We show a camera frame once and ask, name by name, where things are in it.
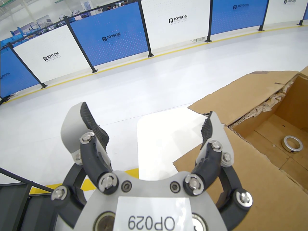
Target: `label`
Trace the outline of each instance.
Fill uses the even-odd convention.
[[[119,197],[114,231],[193,231],[189,198]]]

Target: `white floor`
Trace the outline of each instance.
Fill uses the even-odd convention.
[[[142,116],[187,106],[255,70],[300,71],[307,65],[308,27],[300,27],[195,47],[47,88],[0,107],[0,167],[43,185],[61,183],[73,164],[61,125],[71,106],[86,101],[110,136],[113,168],[137,168]],[[0,183],[9,182],[0,176]]]

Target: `metal ring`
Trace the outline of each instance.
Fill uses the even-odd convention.
[[[295,141],[297,141],[299,143],[299,148],[293,148],[291,147],[287,140],[288,139],[294,139]],[[299,140],[297,137],[295,136],[285,136],[285,138],[281,141],[282,146],[284,147],[284,149],[286,149],[288,152],[291,153],[298,153],[299,151],[301,151],[303,149],[303,143],[301,142],[301,140]]]
[[[206,223],[205,220],[196,213],[192,213],[192,224],[195,227],[196,231],[206,231]]]
[[[103,212],[99,215],[95,222],[94,222],[94,231],[101,231],[101,230],[112,230],[113,224],[115,221],[115,213],[114,212]]]

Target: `white panel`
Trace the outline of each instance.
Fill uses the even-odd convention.
[[[67,26],[40,35],[14,50],[42,82],[90,68]],[[55,53],[58,55],[44,59]]]
[[[265,24],[303,19],[308,0],[269,0]]]
[[[141,3],[152,49],[208,35],[210,0],[143,0]]]

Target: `cardboard box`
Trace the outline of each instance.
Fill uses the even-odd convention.
[[[234,150],[234,169],[253,206],[235,230],[308,230],[308,67],[297,71],[255,71],[198,100],[189,109],[215,111]],[[289,153],[281,140],[303,143]],[[200,146],[174,162],[192,171]],[[214,202],[217,179],[208,193]]]

